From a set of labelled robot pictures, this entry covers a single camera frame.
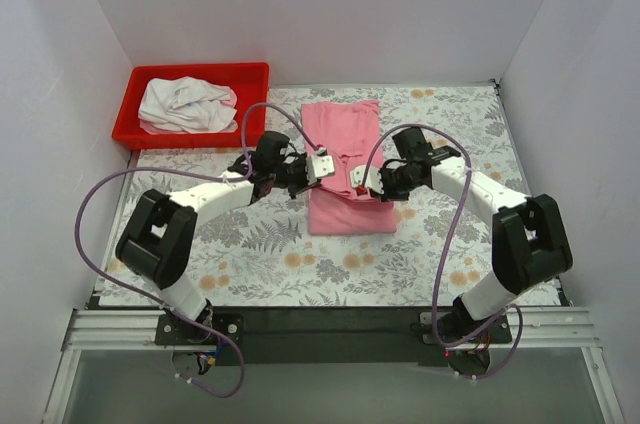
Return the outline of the pink t shirt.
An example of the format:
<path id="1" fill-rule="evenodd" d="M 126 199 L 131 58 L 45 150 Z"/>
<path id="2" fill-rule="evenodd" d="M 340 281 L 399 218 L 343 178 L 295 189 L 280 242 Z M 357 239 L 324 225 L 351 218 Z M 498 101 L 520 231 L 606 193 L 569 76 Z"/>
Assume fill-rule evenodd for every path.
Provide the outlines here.
<path id="1" fill-rule="evenodd" d="M 301 106 L 303 130 L 314 144 L 327 149 L 335 174 L 310 192 L 309 233 L 366 235 L 397 230 L 393 204 L 359 196 L 350 172 L 367 163 L 380 138 L 379 102 L 308 103 Z"/>

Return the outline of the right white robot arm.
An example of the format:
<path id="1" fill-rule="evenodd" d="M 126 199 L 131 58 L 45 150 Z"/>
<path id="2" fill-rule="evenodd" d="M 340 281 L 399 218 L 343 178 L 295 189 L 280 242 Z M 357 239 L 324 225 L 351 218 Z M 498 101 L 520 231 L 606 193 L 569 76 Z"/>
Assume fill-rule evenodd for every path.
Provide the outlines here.
<path id="1" fill-rule="evenodd" d="M 471 342 L 522 294 L 570 270 L 573 256 L 555 199 L 512 190 L 475 172 L 458 141 L 435 147 L 424 136 L 427 129 L 403 124 L 388 131 L 397 158 L 379 167 L 368 160 L 353 186 L 381 202 L 406 201 L 413 190 L 427 187 L 457 202 L 455 221 L 468 211 L 489 228 L 490 271 L 431 324 L 433 334 Z"/>

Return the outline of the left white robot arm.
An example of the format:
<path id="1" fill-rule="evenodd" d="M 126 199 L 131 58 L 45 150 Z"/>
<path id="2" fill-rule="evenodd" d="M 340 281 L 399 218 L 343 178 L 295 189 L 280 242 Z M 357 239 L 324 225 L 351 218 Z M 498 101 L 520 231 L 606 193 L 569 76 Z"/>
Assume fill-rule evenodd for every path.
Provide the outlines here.
<path id="1" fill-rule="evenodd" d="M 286 135 L 267 131 L 213 182 L 169 194 L 145 192 L 127 222 L 116 258 L 153 285 L 171 314 L 182 315 L 178 331 L 188 342 L 203 343 L 213 330 L 212 305 L 186 274 L 198 227 L 251 206 L 273 189 L 295 198 L 334 175 L 325 148 L 288 155 L 289 143 Z"/>

